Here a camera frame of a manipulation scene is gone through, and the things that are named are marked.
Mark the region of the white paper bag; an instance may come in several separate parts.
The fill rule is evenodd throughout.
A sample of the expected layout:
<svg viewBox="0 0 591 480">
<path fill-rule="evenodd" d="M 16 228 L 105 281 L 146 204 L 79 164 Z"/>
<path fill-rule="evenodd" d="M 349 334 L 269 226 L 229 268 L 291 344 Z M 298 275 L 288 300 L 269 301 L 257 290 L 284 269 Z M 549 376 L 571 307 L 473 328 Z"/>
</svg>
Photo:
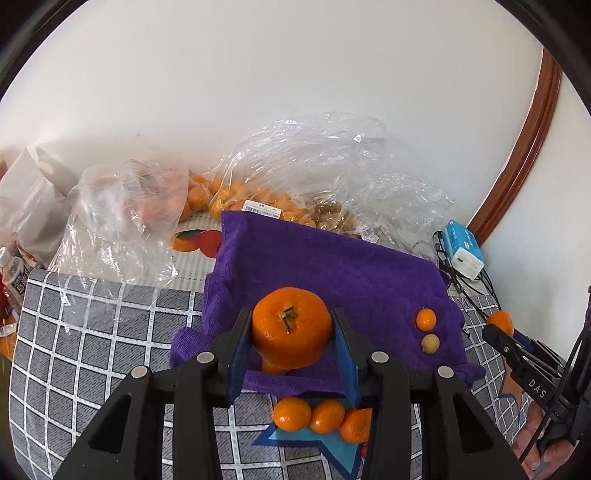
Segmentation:
<svg viewBox="0 0 591 480">
<path fill-rule="evenodd" d="M 1 244 L 14 243 L 47 267 L 61 244 L 71 204 L 42 170 L 51 157 L 25 148 L 1 178 Z"/>
</svg>

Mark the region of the small yellow green fruit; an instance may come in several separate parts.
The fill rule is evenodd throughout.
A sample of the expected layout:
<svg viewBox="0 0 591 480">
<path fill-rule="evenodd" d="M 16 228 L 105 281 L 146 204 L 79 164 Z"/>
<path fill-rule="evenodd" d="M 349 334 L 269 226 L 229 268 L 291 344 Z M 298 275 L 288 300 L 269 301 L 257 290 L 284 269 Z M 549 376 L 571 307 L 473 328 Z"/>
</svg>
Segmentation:
<svg viewBox="0 0 591 480">
<path fill-rule="evenodd" d="M 425 354 L 433 355 L 438 352 L 441 346 L 441 341 L 436 334 L 430 333 L 425 335 L 421 340 L 421 348 Z"/>
</svg>

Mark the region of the small plastic bottle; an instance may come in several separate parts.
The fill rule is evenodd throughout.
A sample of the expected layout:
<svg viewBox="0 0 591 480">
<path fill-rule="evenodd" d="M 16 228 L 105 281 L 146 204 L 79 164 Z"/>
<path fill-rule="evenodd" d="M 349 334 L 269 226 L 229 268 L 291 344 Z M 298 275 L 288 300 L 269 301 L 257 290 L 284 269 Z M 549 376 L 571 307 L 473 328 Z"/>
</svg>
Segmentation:
<svg viewBox="0 0 591 480">
<path fill-rule="evenodd" d="M 23 260 L 12 255 L 6 247 L 2 247 L 0 267 L 3 284 L 18 305 L 22 306 L 29 276 Z"/>
</svg>

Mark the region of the small clear plastic bag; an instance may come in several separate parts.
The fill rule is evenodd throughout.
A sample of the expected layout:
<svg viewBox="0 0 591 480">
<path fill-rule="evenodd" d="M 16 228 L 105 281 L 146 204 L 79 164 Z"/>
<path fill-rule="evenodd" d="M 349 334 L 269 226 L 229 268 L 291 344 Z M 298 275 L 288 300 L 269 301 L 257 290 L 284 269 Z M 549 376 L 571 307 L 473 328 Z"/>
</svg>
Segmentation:
<svg viewBox="0 0 591 480">
<path fill-rule="evenodd" d="M 63 275 L 164 287 L 176 276 L 172 240 L 186 204 L 188 170 L 157 161 L 86 168 L 48 269 Z"/>
</svg>

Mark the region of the large orange with stem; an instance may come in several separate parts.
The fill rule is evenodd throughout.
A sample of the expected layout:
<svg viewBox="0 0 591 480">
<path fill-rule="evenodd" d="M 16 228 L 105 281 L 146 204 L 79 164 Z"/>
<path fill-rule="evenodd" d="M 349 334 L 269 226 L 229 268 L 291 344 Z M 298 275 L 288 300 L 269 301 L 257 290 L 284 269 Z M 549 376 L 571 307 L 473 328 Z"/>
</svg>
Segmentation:
<svg viewBox="0 0 591 480">
<path fill-rule="evenodd" d="M 280 359 L 290 371 L 317 363 L 331 339 L 331 314 L 311 291 L 276 289 L 252 310 L 252 346 L 261 359 Z"/>
</svg>

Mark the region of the purple towel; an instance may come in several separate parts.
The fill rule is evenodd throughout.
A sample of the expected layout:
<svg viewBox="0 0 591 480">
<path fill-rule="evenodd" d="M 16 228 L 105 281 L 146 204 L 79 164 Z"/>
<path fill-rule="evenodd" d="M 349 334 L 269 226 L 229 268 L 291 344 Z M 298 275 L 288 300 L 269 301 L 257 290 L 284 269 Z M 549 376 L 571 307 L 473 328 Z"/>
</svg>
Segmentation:
<svg viewBox="0 0 591 480">
<path fill-rule="evenodd" d="M 329 309 L 342 308 L 356 331 L 373 346 L 414 370 L 452 367 L 467 385 L 485 376 L 468 360 L 461 329 L 464 316 L 449 298 L 441 271 L 429 260 L 256 213 L 221 216 L 221 248 L 204 283 L 199 327 L 179 329 L 169 364 L 177 367 L 211 347 L 232 329 L 242 308 L 252 308 L 280 287 L 306 289 Z M 437 315 L 430 332 L 416 326 L 423 308 Z M 421 340 L 436 334 L 441 346 L 425 354 Z"/>
</svg>

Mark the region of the grey checked quilt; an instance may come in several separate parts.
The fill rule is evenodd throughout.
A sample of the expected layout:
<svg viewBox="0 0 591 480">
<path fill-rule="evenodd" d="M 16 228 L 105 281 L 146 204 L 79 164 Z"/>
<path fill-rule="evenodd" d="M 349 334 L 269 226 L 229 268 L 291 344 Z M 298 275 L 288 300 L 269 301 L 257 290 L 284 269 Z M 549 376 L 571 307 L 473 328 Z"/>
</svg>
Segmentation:
<svg viewBox="0 0 591 480">
<path fill-rule="evenodd" d="M 9 424 L 27 477 L 50 479 L 105 399 L 135 366 L 168 365 L 173 334 L 201 325 L 198 290 L 155 290 L 44 270 L 28 281 L 20 316 Z M 337 434 L 276 431 L 272 395 L 243 392 L 214 411 L 226 479 L 353 479 L 365 451 Z"/>
</svg>

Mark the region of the blue white tissue pack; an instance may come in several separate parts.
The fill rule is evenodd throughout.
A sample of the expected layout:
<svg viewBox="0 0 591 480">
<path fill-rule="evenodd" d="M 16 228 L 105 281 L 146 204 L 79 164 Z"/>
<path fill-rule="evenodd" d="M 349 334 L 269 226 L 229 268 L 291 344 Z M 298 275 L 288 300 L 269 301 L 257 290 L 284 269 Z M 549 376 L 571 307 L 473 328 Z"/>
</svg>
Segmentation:
<svg viewBox="0 0 591 480">
<path fill-rule="evenodd" d="M 452 267 L 474 281 L 485 267 L 484 256 L 474 234 L 461 223 L 450 220 L 443 230 L 443 245 Z"/>
</svg>

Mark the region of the small orange kumquat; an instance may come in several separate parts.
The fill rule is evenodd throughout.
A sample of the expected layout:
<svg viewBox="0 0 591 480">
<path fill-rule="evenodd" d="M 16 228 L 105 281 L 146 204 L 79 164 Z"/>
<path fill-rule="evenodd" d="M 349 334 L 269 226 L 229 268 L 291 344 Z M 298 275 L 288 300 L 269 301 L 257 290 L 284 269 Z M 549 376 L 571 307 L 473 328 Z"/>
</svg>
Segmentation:
<svg viewBox="0 0 591 480">
<path fill-rule="evenodd" d="M 432 309 L 423 308 L 417 313 L 415 322 L 419 330 L 430 332 L 437 325 L 437 315 Z"/>
</svg>

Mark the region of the orange mandarin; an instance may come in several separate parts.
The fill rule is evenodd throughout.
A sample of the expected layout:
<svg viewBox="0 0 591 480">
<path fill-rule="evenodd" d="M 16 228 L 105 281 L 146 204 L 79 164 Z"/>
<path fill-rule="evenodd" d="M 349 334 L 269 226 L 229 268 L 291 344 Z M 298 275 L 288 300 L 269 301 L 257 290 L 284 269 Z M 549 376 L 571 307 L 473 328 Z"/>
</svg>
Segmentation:
<svg viewBox="0 0 591 480">
<path fill-rule="evenodd" d="M 514 324 L 511 316 L 506 311 L 499 310 L 492 313 L 487 319 L 487 324 L 495 325 L 510 337 L 514 336 Z"/>
<path fill-rule="evenodd" d="M 286 375 L 290 368 L 288 368 L 283 361 L 280 359 L 262 359 L 262 371 L 263 373 L 270 375 Z"/>
<path fill-rule="evenodd" d="M 365 444 L 369 441 L 373 410 L 349 408 L 339 426 L 339 435 L 351 444 Z"/>
<path fill-rule="evenodd" d="M 301 398 L 280 399 L 273 408 L 273 423 L 286 432 L 297 432 L 311 421 L 311 406 Z"/>
<path fill-rule="evenodd" d="M 308 426 L 321 435 L 332 433 L 342 425 L 345 413 L 345 407 L 338 400 L 322 400 L 311 408 L 311 420 Z"/>
</svg>

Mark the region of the brown wooden door frame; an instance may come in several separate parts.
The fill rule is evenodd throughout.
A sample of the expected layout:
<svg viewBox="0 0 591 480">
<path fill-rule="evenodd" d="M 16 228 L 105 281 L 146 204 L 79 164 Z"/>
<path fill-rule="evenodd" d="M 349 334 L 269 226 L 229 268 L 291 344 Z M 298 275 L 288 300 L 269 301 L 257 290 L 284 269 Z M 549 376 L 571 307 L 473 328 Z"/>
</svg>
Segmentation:
<svg viewBox="0 0 591 480">
<path fill-rule="evenodd" d="M 558 62 L 543 47 L 536 88 L 521 131 L 506 165 L 468 225 L 480 245 L 501 223 L 533 170 L 554 118 L 562 75 Z"/>
</svg>

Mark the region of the large clear plastic bag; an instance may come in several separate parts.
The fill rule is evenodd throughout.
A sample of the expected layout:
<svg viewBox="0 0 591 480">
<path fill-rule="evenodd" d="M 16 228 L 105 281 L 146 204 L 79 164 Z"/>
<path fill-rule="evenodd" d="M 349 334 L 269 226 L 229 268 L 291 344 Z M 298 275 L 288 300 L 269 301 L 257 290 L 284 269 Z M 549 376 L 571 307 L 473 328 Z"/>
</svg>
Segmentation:
<svg viewBox="0 0 591 480">
<path fill-rule="evenodd" d="M 453 203 L 403 170 L 384 122 L 335 112 L 274 121 L 189 183 L 191 209 L 214 219 L 249 201 L 274 218 L 427 260 Z"/>
</svg>

